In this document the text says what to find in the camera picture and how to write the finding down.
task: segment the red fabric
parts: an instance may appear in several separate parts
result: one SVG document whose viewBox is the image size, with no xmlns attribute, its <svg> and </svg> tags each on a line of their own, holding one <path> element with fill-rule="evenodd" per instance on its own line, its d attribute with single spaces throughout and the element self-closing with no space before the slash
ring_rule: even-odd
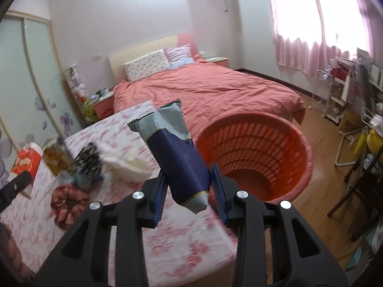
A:
<svg viewBox="0 0 383 287">
<path fill-rule="evenodd" d="M 51 207 L 56 215 L 54 222 L 63 230 L 68 229 L 88 205 L 88 194 L 71 184 L 58 186 L 52 192 Z"/>
<path fill-rule="evenodd" d="M 114 88 L 114 112 L 146 100 L 160 107 L 179 98 L 192 137 L 223 114 L 255 110 L 278 116 L 292 113 L 302 123 L 305 112 L 302 98 L 286 86 L 202 58 L 197 57 L 197 61 L 131 85 L 121 82 Z"/>
</svg>

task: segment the white wall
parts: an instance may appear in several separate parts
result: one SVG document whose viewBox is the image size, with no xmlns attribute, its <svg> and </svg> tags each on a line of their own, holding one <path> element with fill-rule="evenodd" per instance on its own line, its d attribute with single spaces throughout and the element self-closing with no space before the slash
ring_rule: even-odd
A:
<svg viewBox="0 0 383 287">
<path fill-rule="evenodd" d="M 243 68 L 276 77 L 312 92 L 314 77 L 275 63 L 270 0 L 239 0 L 239 7 L 242 17 Z"/>
<path fill-rule="evenodd" d="M 14 0 L 9 9 L 36 15 L 45 19 L 51 18 L 49 0 Z"/>
<path fill-rule="evenodd" d="M 89 93 L 114 82 L 108 56 L 120 49 L 194 31 L 200 51 L 240 61 L 237 0 L 49 0 L 61 64 L 75 63 Z M 98 54 L 102 58 L 91 62 Z"/>
</svg>

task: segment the red bedsheet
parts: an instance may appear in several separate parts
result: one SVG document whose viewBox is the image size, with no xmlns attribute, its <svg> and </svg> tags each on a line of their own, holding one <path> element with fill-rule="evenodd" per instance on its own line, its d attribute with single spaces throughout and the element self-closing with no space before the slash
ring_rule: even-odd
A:
<svg viewBox="0 0 383 287">
<path fill-rule="evenodd" d="M 114 111 L 152 100 L 156 107 L 179 98 L 192 137 L 212 120 L 239 112 L 264 111 L 302 123 L 305 107 L 291 89 L 258 76 L 209 63 L 197 63 L 161 72 L 139 82 L 121 82 L 114 88 Z"/>
</svg>

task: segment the box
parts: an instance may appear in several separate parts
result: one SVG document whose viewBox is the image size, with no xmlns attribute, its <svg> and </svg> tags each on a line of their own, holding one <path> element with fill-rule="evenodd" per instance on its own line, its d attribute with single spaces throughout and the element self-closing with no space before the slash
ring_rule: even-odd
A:
<svg viewBox="0 0 383 287">
<path fill-rule="evenodd" d="M 344 115 L 342 120 L 338 126 L 338 133 L 343 135 L 344 133 L 350 132 L 352 130 L 356 130 L 364 127 L 366 124 L 361 120 L 360 115 L 351 111 L 350 109 L 346 109 L 344 111 Z"/>
</svg>

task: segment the blue wrapper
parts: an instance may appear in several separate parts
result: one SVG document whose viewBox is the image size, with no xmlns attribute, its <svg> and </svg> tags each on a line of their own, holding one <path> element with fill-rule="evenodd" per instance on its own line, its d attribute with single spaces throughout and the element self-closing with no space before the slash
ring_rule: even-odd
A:
<svg viewBox="0 0 383 287">
<path fill-rule="evenodd" d="M 208 205 L 211 173 L 194 146 L 179 100 L 130 122 L 157 160 L 172 197 L 193 213 Z"/>
</svg>

